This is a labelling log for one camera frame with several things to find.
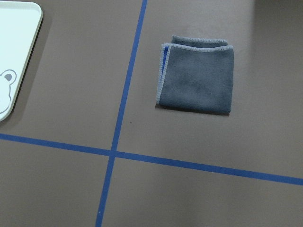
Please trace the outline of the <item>cream bear tray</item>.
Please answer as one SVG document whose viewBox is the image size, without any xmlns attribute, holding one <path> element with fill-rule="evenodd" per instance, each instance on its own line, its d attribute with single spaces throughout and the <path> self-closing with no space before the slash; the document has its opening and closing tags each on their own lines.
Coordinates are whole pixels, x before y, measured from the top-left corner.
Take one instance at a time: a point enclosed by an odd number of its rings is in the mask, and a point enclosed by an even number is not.
<svg viewBox="0 0 303 227">
<path fill-rule="evenodd" d="M 43 19 L 34 2 L 0 2 L 0 120 L 15 105 L 25 70 Z"/>
</svg>

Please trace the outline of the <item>folded grey cloth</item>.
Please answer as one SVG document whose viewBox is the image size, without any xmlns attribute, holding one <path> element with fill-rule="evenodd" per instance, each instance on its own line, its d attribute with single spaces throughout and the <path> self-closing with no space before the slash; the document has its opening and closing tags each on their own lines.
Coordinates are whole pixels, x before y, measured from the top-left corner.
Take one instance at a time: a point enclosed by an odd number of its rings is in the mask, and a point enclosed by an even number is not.
<svg viewBox="0 0 303 227">
<path fill-rule="evenodd" d="M 224 39 L 173 35 L 161 46 L 156 104 L 229 115 L 234 51 Z"/>
</svg>

